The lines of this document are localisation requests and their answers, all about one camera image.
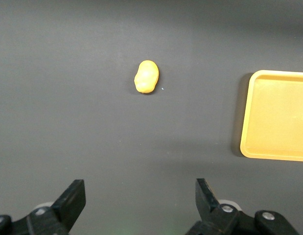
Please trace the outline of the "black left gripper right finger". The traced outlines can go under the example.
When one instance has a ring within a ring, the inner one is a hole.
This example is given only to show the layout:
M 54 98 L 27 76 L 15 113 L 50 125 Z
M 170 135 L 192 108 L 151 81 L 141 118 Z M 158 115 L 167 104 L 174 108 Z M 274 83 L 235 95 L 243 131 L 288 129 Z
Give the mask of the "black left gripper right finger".
M 253 217 L 237 206 L 218 201 L 207 181 L 197 179 L 195 202 L 201 220 L 187 235 L 297 235 L 298 231 L 278 212 L 259 210 Z

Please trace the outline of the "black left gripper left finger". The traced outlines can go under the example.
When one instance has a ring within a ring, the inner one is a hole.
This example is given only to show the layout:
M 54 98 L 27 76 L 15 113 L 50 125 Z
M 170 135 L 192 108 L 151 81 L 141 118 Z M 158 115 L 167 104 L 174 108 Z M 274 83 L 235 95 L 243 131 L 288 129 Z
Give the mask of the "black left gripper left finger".
M 0 235 L 68 235 L 86 204 L 84 180 L 74 180 L 53 202 L 37 206 L 22 219 L 0 215 Z

